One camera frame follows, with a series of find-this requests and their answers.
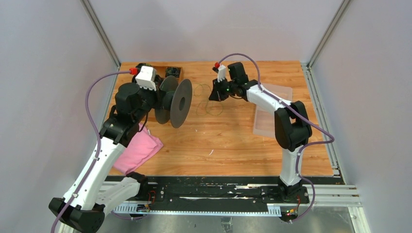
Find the black cable spool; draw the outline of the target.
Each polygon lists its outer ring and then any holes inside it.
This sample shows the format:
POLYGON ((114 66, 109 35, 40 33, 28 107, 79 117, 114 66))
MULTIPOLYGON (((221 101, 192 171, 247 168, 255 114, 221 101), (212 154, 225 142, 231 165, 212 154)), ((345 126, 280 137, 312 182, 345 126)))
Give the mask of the black cable spool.
POLYGON ((164 95, 160 99, 160 108, 155 109, 158 123, 170 122, 174 128, 180 128, 185 122, 192 101, 192 83, 189 79, 178 82, 174 76, 168 76, 159 87, 164 95))

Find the clear plastic box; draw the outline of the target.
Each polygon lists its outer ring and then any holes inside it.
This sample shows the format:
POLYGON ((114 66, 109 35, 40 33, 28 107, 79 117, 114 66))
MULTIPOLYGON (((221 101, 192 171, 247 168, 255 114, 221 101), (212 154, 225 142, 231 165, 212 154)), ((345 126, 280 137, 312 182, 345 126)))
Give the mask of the clear plastic box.
MULTIPOLYGON (((268 91, 277 95, 278 97, 291 101, 292 100, 292 88, 280 85, 274 85, 269 83, 263 83, 268 91)), ((275 119, 274 115, 265 111, 264 109, 256 106, 255 118, 253 126, 253 134, 258 136, 264 136, 269 138, 275 138, 275 119)))

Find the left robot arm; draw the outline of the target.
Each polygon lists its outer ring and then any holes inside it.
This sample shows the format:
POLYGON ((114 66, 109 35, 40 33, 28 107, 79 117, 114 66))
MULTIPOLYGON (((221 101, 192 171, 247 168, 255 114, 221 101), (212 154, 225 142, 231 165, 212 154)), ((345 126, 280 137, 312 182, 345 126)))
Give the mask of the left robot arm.
POLYGON ((109 118, 97 132, 97 143, 75 183, 49 209, 62 223, 82 233, 95 233, 105 217, 129 198, 153 201, 148 178, 136 169, 163 148, 146 127, 147 116, 169 121, 178 85, 162 83, 155 90, 123 84, 109 118))

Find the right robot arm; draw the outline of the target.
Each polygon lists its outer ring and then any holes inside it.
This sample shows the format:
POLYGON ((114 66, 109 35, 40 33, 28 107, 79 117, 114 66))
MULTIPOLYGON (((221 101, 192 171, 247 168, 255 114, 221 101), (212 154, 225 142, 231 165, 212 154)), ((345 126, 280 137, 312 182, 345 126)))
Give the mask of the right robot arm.
POLYGON ((282 168, 277 190, 268 197, 278 197, 283 202, 291 202, 301 196, 301 161, 303 147, 312 135, 305 105, 291 102, 270 92, 257 80, 250 80, 241 62, 224 66, 216 63, 212 68, 217 78, 209 100, 224 101, 229 97, 243 99, 270 113, 274 118, 275 139, 282 148, 282 168))

